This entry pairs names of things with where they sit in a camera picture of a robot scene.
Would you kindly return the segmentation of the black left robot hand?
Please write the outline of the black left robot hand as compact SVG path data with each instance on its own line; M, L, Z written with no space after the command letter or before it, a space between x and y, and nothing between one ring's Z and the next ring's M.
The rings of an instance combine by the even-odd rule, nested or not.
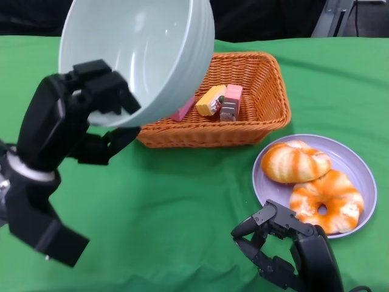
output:
M140 109L126 80L105 61L76 64L66 74L42 79L24 116L16 153L29 168L51 172L66 157L81 164L108 165L139 134L138 127L89 134L88 117Z

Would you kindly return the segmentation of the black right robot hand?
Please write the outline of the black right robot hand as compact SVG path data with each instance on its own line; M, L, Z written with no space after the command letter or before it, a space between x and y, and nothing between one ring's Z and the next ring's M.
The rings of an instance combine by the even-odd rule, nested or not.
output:
M323 228L299 221L294 211L267 200L231 235L241 252L258 267L259 275L281 289L343 291L339 267ZM294 263L262 252L268 235L292 239Z

